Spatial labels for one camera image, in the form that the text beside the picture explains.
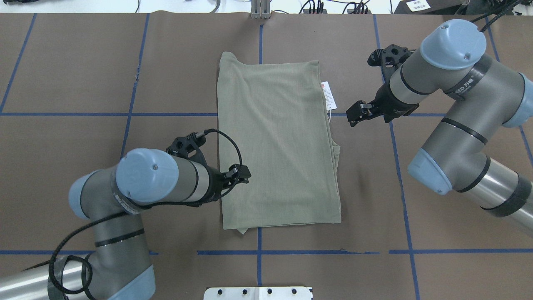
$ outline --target black strap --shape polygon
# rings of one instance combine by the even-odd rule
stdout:
[[[89,262],[89,257],[91,256],[91,254],[93,254],[94,252],[92,253],[89,253],[87,254],[87,256],[85,256],[85,260],[87,262]],[[82,264],[82,286],[85,286],[87,285],[87,277],[85,276],[85,272],[87,271],[87,267],[85,266],[85,264]],[[85,296],[87,296],[87,298],[89,298],[89,300],[96,300],[96,298],[94,298],[94,296],[91,294],[91,291],[89,290],[89,288],[87,288],[85,290]]]
[[[130,232],[130,233],[127,233],[127,234],[124,234],[124,235],[121,235],[121,236],[117,236],[116,238],[112,238],[112,239],[109,239],[109,240],[96,242],[96,243],[94,243],[94,245],[96,247],[105,246],[105,245],[109,245],[109,244],[113,244],[113,243],[116,243],[116,242],[120,242],[120,241],[124,241],[124,240],[130,239],[130,238],[132,238],[134,236],[141,235],[143,233],[144,233],[144,228],[142,228],[140,230],[137,230],[135,232]]]
[[[473,130],[472,128],[466,126],[466,125],[463,125],[457,121],[454,121],[452,119],[448,119],[448,118],[442,118],[441,122],[443,123],[448,123],[454,127],[457,127],[461,130],[463,130],[464,132],[470,134],[471,136],[473,136],[474,138],[478,139],[480,142],[482,142],[483,144],[487,144],[487,142],[489,141],[488,139],[486,139],[484,136],[482,136],[479,132]]]
[[[444,93],[456,101],[463,101],[466,94],[468,94],[485,76],[490,65],[492,65],[492,58],[488,55],[483,55],[481,59],[472,66],[468,74],[459,81],[459,83],[454,85],[453,88],[444,91]]]
[[[419,92],[419,91],[413,89],[413,87],[411,87],[407,83],[407,81],[405,81],[405,78],[403,76],[403,67],[400,68],[400,78],[401,78],[402,83],[405,85],[405,87],[408,88],[411,92],[413,92],[415,94],[419,94],[419,95],[429,95],[429,93],[422,93],[422,92]]]
[[[518,174],[518,184],[511,196],[502,204],[493,208],[483,208],[495,217],[507,217],[519,209],[521,209],[526,202],[528,202],[529,194],[531,193],[531,182],[525,177]]]
[[[485,175],[487,174],[487,171],[489,170],[489,167],[490,167],[490,157],[487,156],[487,161],[485,162],[485,167],[483,168],[483,171],[481,171],[481,173],[479,174],[479,176],[472,182],[470,183],[466,188],[462,189],[462,190],[459,190],[458,192],[459,193],[464,193],[464,192],[468,192],[470,191],[474,186],[478,185],[478,183],[483,179],[483,177],[485,177]]]

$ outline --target light blue joint cap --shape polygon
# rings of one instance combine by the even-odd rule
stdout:
[[[89,220],[89,217],[87,217],[82,210],[82,190],[89,177],[98,171],[100,170],[93,171],[92,173],[79,178],[70,186],[70,190],[68,191],[68,204],[74,214],[79,218]]]
[[[485,53],[487,39],[466,20],[442,23],[420,45],[420,54],[430,64],[445,70],[473,66]]]
[[[524,77],[524,97],[514,116],[503,124],[509,128],[520,126],[533,116],[533,82],[524,74],[520,73],[520,75]]]
[[[407,167],[407,171],[416,180],[439,195],[446,195],[451,191],[451,182],[446,174],[444,174],[435,160],[422,148],[418,150],[415,158]]]
[[[108,300],[148,300],[156,292],[154,265],[151,265]]]
[[[118,189],[126,197],[150,204],[170,194],[178,176],[176,161],[168,153],[137,148],[118,163],[116,180]]]

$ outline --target white metal bracket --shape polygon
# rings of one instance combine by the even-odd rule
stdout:
[[[270,19],[270,0],[252,0],[252,19]]]
[[[313,300],[311,287],[208,288],[204,300]]]

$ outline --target price tag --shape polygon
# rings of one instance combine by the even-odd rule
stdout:
[[[406,4],[409,7],[409,9],[413,12],[427,10],[431,8],[431,6],[427,3],[426,0],[415,0],[415,1],[407,2]]]
[[[324,91],[324,97],[326,97],[326,110],[337,109],[337,104],[335,103],[332,91],[329,88],[329,82],[322,82],[322,90]]]

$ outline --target black cable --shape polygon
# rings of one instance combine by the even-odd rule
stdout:
[[[348,8],[348,6],[349,6],[350,4],[353,4],[353,10],[355,10],[355,9],[357,8],[357,3],[353,2],[353,1],[352,1],[352,2],[348,2],[347,5],[344,7],[342,13],[345,13],[345,12],[346,12],[346,9]]]
[[[235,150],[237,151],[237,156],[239,156],[239,173],[240,173],[242,168],[243,168],[243,157],[240,155],[240,150],[239,150],[239,147],[237,146],[237,144],[227,134],[225,134],[224,132],[222,132],[222,131],[220,131],[218,129],[211,128],[211,129],[204,130],[205,135],[208,135],[211,132],[216,132],[216,133],[220,134],[221,136],[225,137],[228,141],[230,141],[230,143],[233,144],[233,146],[235,147]],[[234,187],[235,187],[235,184],[231,185],[227,191],[225,191],[224,193],[222,193],[222,195],[220,195],[220,198],[222,198],[222,197],[226,196],[227,194],[229,194],[229,192],[231,192],[231,190]]]
[[[488,21],[488,23],[485,26],[483,26],[483,28],[481,28],[481,30],[479,30],[479,31],[483,32],[483,31],[487,30],[490,27],[490,25],[492,25],[494,22],[496,22],[496,20],[501,18],[508,11],[512,10],[515,6],[517,6],[520,3],[522,3],[522,0],[516,0],[515,2],[510,4],[508,7],[504,8],[499,14],[497,14],[494,18],[492,18],[490,21]]]
[[[38,263],[38,264],[36,264],[36,265],[34,265],[34,266],[31,266],[31,267],[29,267],[29,268],[27,268],[27,269],[24,269],[23,271],[27,271],[27,270],[35,269],[35,268],[37,268],[37,267],[45,266],[45,265],[47,265],[49,262],[50,262],[50,260],[47,260],[47,261],[42,262],[42,263]]]
[[[83,230],[89,229],[89,228],[93,227],[94,225],[100,224],[102,222],[109,221],[111,219],[115,219],[115,218],[126,216],[126,215],[127,215],[126,212],[119,212],[117,214],[110,215],[110,216],[107,216],[105,218],[101,218],[99,220],[91,222],[91,223],[89,223],[89,224],[87,224],[85,226],[82,226],[82,227],[74,230],[69,235],[67,235],[67,237],[65,239],[63,239],[63,241],[61,241],[61,243],[59,243],[59,245],[56,247],[56,249],[52,253],[52,257],[50,257],[50,261],[49,261],[49,264],[48,264],[48,276],[49,276],[49,279],[52,282],[52,284],[56,287],[56,289],[60,290],[64,294],[73,295],[73,294],[79,294],[79,293],[85,292],[86,290],[89,289],[89,285],[91,284],[91,279],[92,279],[92,274],[93,274],[93,269],[92,269],[91,264],[87,260],[85,260],[85,259],[83,259],[81,257],[73,256],[73,255],[68,256],[67,259],[76,260],[78,262],[81,262],[82,265],[87,268],[87,271],[88,271],[87,272],[88,273],[87,283],[82,285],[82,287],[80,289],[69,290],[69,289],[65,288],[61,283],[59,283],[58,279],[55,277],[54,264],[55,264],[55,261],[57,260],[59,252],[65,246],[65,244],[73,236],[75,236],[76,234],[82,232]]]
[[[503,2],[500,3],[500,5],[496,6],[495,8],[493,8],[492,10],[480,15],[479,17],[475,18],[475,19],[472,19],[470,20],[470,22],[474,23],[474,22],[477,22],[481,19],[484,19],[488,16],[490,16],[491,14],[497,14],[497,13],[500,13],[503,9],[505,9],[507,7],[507,5],[509,5],[510,2],[509,0],[505,0]]]
[[[358,3],[356,9],[354,9],[352,11],[353,14],[364,14],[365,13],[365,8],[367,8],[368,10],[368,7],[366,6],[366,3],[363,3],[363,0],[361,0],[361,2]]]
[[[300,9],[299,14],[303,12],[303,9],[304,9],[304,7],[307,5],[307,3],[309,3],[309,12],[311,12],[311,2],[313,3],[313,6],[314,6],[314,0],[308,0],[307,2],[305,2],[305,3],[302,5],[302,9]]]
[[[217,10],[219,10],[219,7],[220,7],[220,0],[216,0],[215,9],[213,9],[210,13],[215,13]]]

